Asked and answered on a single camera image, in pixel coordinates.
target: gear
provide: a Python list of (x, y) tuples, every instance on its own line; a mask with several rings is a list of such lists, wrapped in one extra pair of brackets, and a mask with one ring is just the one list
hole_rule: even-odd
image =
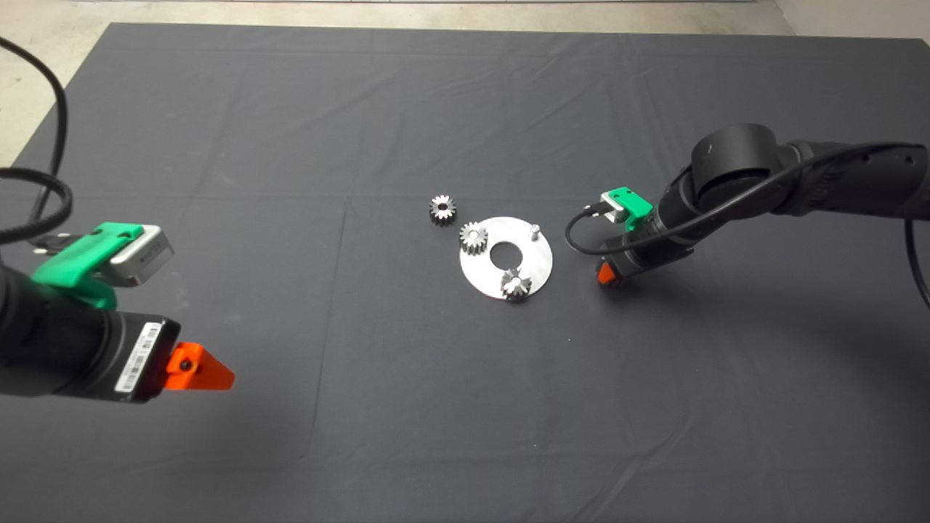
[(462, 225), (458, 231), (458, 244), (469, 254), (480, 254), (487, 248), (487, 229), (477, 221)]
[(521, 275), (517, 269), (508, 269), (500, 279), (500, 290), (508, 302), (522, 302), (529, 296), (532, 284), (529, 276)]
[(440, 194), (430, 200), (430, 220), (436, 225), (448, 225), (456, 220), (456, 203), (451, 196)]

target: circular metal plate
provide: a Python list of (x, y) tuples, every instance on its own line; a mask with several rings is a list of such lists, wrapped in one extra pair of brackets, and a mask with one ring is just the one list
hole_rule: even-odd
[(517, 269), (521, 274), (529, 275), (529, 293), (535, 294), (546, 284), (552, 272), (552, 249), (546, 241), (546, 236), (538, 233), (536, 239), (532, 239), (532, 224), (509, 216), (488, 218), (479, 225), (487, 230), (487, 248), (480, 254), (464, 251), (458, 254), (462, 273), (475, 288), (485, 296), (504, 299), (504, 293), (500, 290), (500, 280), (504, 277), (504, 271), (491, 261), (491, 249), (504, 242), (514, 244), (523, 255), (523, 261)]

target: black cable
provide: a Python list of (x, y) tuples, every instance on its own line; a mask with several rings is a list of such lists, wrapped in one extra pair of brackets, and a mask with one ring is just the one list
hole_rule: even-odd
[(61, 205), (58, 210), (48, 216), (36, 221), (29, 221), (23, 225), (0, 230), (0, 245), (28, 240), (35, 236), (43, 235), (63, 224), (68, 220), (68, 217), (71, 216), (73, 204), (71, 188), (58, 178), (30, 168), (0, 168), (0, 178), (37, 183), (61, 198)]
[[(57, 177), (59, 167), (61, 167), (61, 159), (64, 156), (64, 145), (68, 138), (68, 101), (65, 98), (64, 87), (61, 86), (61, 82), (58, 77), (52, 73), (51, 69), (48, 69), (48, 66), (26, 49), (17, 46), (2, 36), (0, 36), (0, 47), (29, 62), (30, 65), (46, 78), (52, 87), (52, 91), (55, 93), (55, 108), (57, 110), (55, 143), (52, 148), (52, 159), (48, 165), (48, 172), (52, 177)], [(29, 213), (30, 223), (38, 221), (42, 216), (42, 211), (45, 210), (46, 202), (48, 201), (49, 189), (49, 185), (43, 185), (42, 190), (39, 191), (39, 194), (35, 197), (33, 209)]]
[(721, 205), (713, 208), (700, 216), (686, 221), (681, 225), (672, 227), (666, 230), (660, 235), (649, 236), (648, 238), (643, 238), (641, 240), (632, 241), (630, 243), (621, 245), (615, 248), (586, 248), (579, 245), (574, 239), (572, 239), (572, 229), (575, 225), (584, 218), (588, 218), (591, 215), (598, 213), (599, 208), (597, 206), (592, 206), (585, 208), (583, 211), (579, 212), (574, 218), (568, 221), (568, 224), (565, 226), (565, 241), (568, 242), (568, 245), (574, 250), (582, 253), (589, 254), (591, 256), (606, 256), (608, 254), (618, 254), (620, 252), (626, 252), (627, 250), (632, 250), (634, 248), (646, 247), (652, 244), (655, 244), (665, 238), (670, 236), (677, 236), (682, 233), (686, 233), (700, 225), (706, 223), (707, 221), (714, 220), (719, 217), (721, 214), (725, 213), (727, 210), (733, 206), (739, 205), (741, 202), (747, 198), (752, 197), (754, 194), (759, 193), (769, 185), (773, 185), (780, 181), (785, 180), (788, 177), (794, 176), (804, 169), (820, 166), (824, 163), (834, 162), (840, 160), (846, 156), (865, 154), (865, 153), (874, 153), (881, 151), (883, 149), (891, 149), (894, 147), (914, 147), (915, 144), (907, 143), (903, 141), (876, 141), (869, 143), (860, 143), (857, 145), (846, 145), (839, 149), (834, 149), (825, 154), (819, 156), (814, 156), (813, 158), (808, 158), (803, 162), (799, 162), (789, 168), (782, 169), (775, 176), (765, 179), (756, 183), (746, 191), (737, 194), (736, 196), (730, 198), (729, 200), (723, 202)]
[(914, 284), (917, 286), (917, 291), (921, 293), (923, 303), (930, 309), (930, 290), (927, 289), (927, 282), (923, 280), (921, 264), (917, 259), (917, 248), (914, 246), (913, 220), (904, 220), (904, 246), (908, 251), (908, 263), (910, 273), (914, 276)]

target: concrete floor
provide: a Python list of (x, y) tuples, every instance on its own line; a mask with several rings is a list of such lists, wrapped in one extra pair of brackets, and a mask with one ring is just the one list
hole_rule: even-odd
[[(847, 27), (851, 22), (846, 16), (825, 16), (844, 11), (836, 5), (838, 0), (777, 1), (786, 4), (789, 20), (805, 27), (801, 34), (868, 34), (862, 26), (869, 26), (870, 13), (874, 10), (874, 6), (869, 5), (870, 0), (842, 0), (844, 6), (858, 5), (861, 12), (858, 29), (853, 30)], [(884, 31), (893, 34), (895, 16), (924, 11), (924, 6), (930, 2), (884, 0), (882, 5), (884, 13), (896, 13), (885, 16)], [(591, 33), (795, 34), (785, 13), (776, 0), (503, 5), (0, 0), (0, 34), (27, 47), (67, 83), (107, 24), (113, 21)], [(826, 18), (839, 22), (819, 21)], [(920, 31), (926, 31), (922, 28), (927, 25), (920, 22), (924, 19), (904, 18), (910, 20), (905, 25), (913, 26), (912, 30), (917, 33), (905, 35), (921, 36)], [(47, 113), (52, 95), (39, 74), (8, 53), (0, 54), (0, 71), (0, 165), (9, 165)]]

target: green 3d-printed bracket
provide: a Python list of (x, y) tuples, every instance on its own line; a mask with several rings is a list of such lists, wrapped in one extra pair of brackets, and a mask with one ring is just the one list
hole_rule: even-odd
[(94, 279), (94, 273), (141, 234), (142, 226), (137, 223), (105, 221), (40, 265), (33, 281), (57, 288), (92, 307), (115, 309), (116, 293), (109, 285)]
[(629, 187), (618, 187), (613, 191), (608, 191), (607, 195), (626, 209), (627, 232), (635, 229), (639, 222), (652, 212), (652, 204)]

